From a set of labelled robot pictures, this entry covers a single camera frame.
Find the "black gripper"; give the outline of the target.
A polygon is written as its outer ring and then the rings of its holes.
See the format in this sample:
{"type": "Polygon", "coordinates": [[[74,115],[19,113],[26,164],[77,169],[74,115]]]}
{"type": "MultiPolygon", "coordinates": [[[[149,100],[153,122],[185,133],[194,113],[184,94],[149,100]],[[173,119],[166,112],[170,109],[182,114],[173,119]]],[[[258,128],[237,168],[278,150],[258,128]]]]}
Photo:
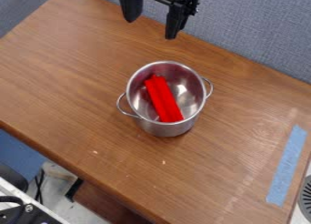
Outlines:
{"type": "MultiPolygon", "coordinates": [[[[154,0],[169,7],[166,14],[165,38],[174,39],[182,30],[188,15],[196,14],[198,0],[154,0]]],[[[118,0],[122,16],[132,23],[141,15],[142,0],[118,0]]]]}

